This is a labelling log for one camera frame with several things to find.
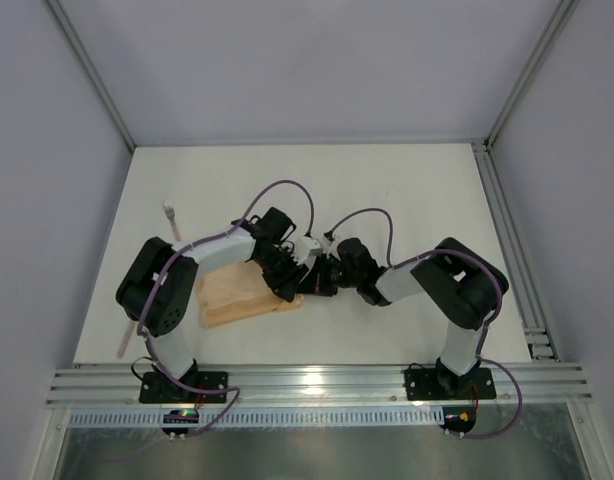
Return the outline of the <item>orange cloth napkin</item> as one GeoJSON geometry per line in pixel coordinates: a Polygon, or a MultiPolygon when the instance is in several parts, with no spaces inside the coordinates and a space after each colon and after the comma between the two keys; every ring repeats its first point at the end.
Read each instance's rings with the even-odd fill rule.
{"type": "Polygon", "coordinates": [[[272,293],[253,262],[223,267],[198,279],[195,297],[201,325],[211,329],[255,316],[298,309],[303,296],[286,302],[272,293]]]}

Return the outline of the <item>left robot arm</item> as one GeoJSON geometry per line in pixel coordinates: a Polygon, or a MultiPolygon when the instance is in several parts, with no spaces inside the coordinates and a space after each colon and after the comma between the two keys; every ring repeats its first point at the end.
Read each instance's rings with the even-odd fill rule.
{"type": "Polygon", "coordinates": [[[274,295],[291,302],[313,266],[319,244],[309,234],[292,241],[295,224],[272,207],[255,219],[234,221],[227,229],[191,243],[170,244],[159,237],[145,242],[118,287],[115,299],[137,323],[155,369],[172,385],[201,390],[183,378],[196,368],[180,327],[196,281],[224,267],[254,262],[274,295]]]}

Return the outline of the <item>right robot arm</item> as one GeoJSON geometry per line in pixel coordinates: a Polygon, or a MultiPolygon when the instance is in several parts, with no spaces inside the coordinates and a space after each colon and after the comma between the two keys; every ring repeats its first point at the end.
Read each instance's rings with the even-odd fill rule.
{"type": "Polygon", "coordinates": [[[453,237],[400,266],[381,266],[357,238],[336,242],[319,255],[299,283],[305,295],[333,297],[353,289],[363,300],[386,307],[426,294],[449,321],[436,360],[435,388],[456,398],[473,388],[488,325],[509,290],[506,276],[453,237]]]}

